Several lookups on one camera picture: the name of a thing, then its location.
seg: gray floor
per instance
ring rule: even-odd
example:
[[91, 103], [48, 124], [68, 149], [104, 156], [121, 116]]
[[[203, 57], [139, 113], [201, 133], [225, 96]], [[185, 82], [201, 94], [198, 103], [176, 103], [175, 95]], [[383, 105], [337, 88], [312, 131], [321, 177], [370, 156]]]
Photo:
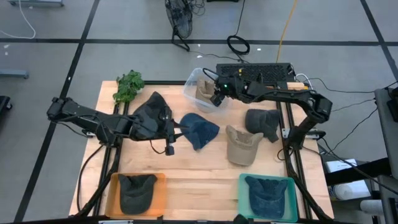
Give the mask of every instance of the gray floor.
[[[64, 0], [65, 7], [24, 8], [38, 38], [79, 39], [94, 0]], [[248, 0], [239, 35], [245, 39], [279, 40], [293, 1]], [[386, 41], [398, 41], [395, 0], [367, 0]], [[189, 39], [225, 39], [235, 33], [241, 3], [206, 4], [206, 14], [194, 16]], [[0, 29], [30, 35], [17, 7], [0, 2]], [[170, 39], [172, 30], [163, 1], [101, 0], [89, 39]], [[286, 40], [377, 41], [359, 0], [301, 0]], [[0, 68], [27, 69], [28, 80], [0, 78], [0, 95], [12, 97], [14, 108], [0, 129], [0, 222], [13, 221], [49, 122], [45, 112], [59, 96], [77, 44], [0, 43]], [[245, 59], [274, 62], [277, 45], [252, 45]], [[234, 57], [226, 45], [195, 44], [192, 50]], [[389, 47], [398, 60], [398, 47]], [[114, 80], [130, 69], [145, 80], [186, 80], [197, 67], [214, 69], [234, 63], [214, 57], [198, 58], [171, 44], [86, 44], [68, 96], [94, 107], [103, 80]], [[291, 62], [297, 73], [322, 78], [330, 88], [370, 91], [394, 78], [381, 47], [285, 45], [280, 62]], [[372, 94], [327, 91], [313, 85], [334, 102], [334, 108], [367, 100]], [[365, 103], [332, 114], [319, 128], [334, 146], [376, 106]], [[66, 217], [75, 190], [86, 140], [57, 127], [24, 220]], [[373, 161], [386, 156], [378, 116], [374, 114], [336, 150], [341, 157]], [[371, 222], [369, 216], [336, 205], [336, 217], [347, 222]]]

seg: yellow cable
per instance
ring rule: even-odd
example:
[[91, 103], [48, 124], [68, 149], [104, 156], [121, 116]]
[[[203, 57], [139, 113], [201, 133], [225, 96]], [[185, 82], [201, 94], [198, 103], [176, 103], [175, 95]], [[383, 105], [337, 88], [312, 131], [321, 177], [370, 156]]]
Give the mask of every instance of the yellow cable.
[[294, 9], [296, 8], [296, 5], [297, 5], [297, 0], [294, 0], [292, 10], [290, 10], [289, 18], [288, 18], [287, 21], [286, 21], [286, 25], [285, 25], [284, 31], [283, 31], [283, 33], [282, 33], [282, 37], [280, 37], [279, 48], [278, 48], [278, 55], [276, 56], [276, 63], [278, 63], [278, 60], [279, 60], [280, 49], [282, 48], [282, 41], [283, 41], [283, 39], [284, 39], [284, 37], [285, 37], [286, 28], [287, 28], [287, 26], [289, 25], [290, 19], [291, 19], [292, 16], [293, 16], [293, 12], [294, 12]]

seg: white cable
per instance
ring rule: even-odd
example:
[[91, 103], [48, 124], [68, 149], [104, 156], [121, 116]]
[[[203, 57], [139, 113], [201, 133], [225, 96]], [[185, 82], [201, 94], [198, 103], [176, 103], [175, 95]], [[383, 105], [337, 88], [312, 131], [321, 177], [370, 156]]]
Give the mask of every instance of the white cable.
[[311, 81], [310, 81], [310, 79], [309, 79], [305, 74], [302, 74], [302, 73], [297, 74], [297, 75], [296, 75], [296, 78], [297, 78], [298, 76], [301, 76], [301, 75], [305, 77], [305, 79], [307, 80], [308, 84], [310, 85], [311, 90], [313, 90]]
[[30, 22], [26, 19], [25, 14], [24, 14], [24, 12], [22, 11], [21, 0], [18, 0], [18, 4], [19, 4], [19, 10], [20, 10], [22, 16], [24, 17], [26, 23], [29, 25], [29, 27], [30, 27], [30, 28], [32, 29], [32, 31], [33, 31], [33, 36], [32, 36], [32, 37], [18, 37], [18, 36], [14, 36], [14, 35], [8, 34], [8, 33], [4, 32], [3, 30], [0, 30], [0, 32], [1, 32], [2, 34], [4, 34], [4, 35], [7, 35], [7, 36], [13, 37], [13, 38], [18, 38], [18, 39], [33, 39], [33, 38], [36, 37], [36, 30], [32, 27], [32, 25], [30, 24]]

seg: tripod base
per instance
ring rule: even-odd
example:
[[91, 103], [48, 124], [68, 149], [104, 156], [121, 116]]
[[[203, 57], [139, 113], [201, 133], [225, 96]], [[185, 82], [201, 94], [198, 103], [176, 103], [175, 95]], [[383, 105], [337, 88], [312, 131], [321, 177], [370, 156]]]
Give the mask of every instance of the tripod base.
[[[179, 37], [179, 39], [181, 40], [181, 42], [182, 42], [184, 45], [181, 45], [181, 44], [176, 43], [176, 42], [175, 42], [175, 39], [174, 39], [175, 36]], [[176, 28], [173, 29], [172, 43], [173, 43], [174, 45], [176, 45], [177, 47], [181, 47], [182, 49], [186, 50], [187, 52], [190, 51], [190, 47], [189, 47], [188, 44], [182, 39], [181, 35], [178, 33], [178, 31], [176, 30]]]

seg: teal tray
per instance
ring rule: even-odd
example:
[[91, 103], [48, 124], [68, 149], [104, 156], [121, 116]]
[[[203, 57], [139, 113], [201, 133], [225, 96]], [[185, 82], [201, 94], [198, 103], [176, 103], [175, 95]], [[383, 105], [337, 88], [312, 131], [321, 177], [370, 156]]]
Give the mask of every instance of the teal tray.
[[255, 174], [241, 174], [239, 176], [239, 192], [238, 192], [238, 210], [241, 215], [246, 218], [260, 218], [271, 220], [267, 217], [260, 217], [253, 213], [249, 203], [249, 185], [244, 180], [247, 176], [251, 176], [257, 179], [263, 180], [287, 180], [287, 188], [285, 191], [285, 213], [281, 219], [272, 221], [283, 221], [283, 222], [297, 222], [297, 203], [296, 203], [296, 191], [294, 180], [290, 177], [274, 177], [266, 175], [255, 175]]

